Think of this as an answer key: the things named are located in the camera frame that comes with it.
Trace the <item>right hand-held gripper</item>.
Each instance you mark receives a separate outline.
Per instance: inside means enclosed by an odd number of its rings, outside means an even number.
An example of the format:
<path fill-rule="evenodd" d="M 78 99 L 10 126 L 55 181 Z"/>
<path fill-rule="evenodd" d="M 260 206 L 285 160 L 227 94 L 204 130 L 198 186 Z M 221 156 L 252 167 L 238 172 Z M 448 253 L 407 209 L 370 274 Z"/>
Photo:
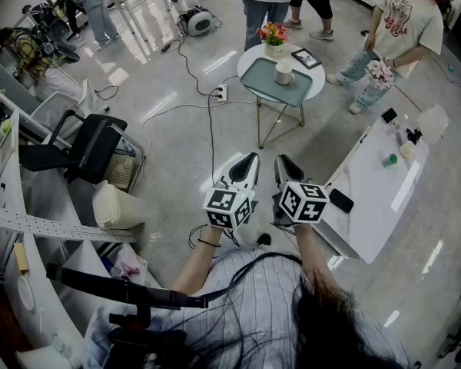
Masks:
<path fill-rule="evenodd" d="M 282 191 L 273 196 L 274 222 L 278 225 L 317 224 L 330 201 L 321 185 L 301 183 L 303 170 L 287 155 L 275 159 L 275 180 Z"/>

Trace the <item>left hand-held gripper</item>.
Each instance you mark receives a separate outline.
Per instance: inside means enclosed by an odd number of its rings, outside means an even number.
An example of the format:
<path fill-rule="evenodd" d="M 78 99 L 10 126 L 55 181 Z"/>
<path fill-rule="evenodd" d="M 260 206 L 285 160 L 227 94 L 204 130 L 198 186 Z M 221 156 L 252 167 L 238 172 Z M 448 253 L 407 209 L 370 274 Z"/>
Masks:
<path fill-rule="evenodd" d="M 211 226 L 235 231 L 248 222 L 256 208 L 254 186 L 259 167 L 260 157 L 253 152 L 223 166 L 219 179 L 207 190 L 202 207 Z"/>

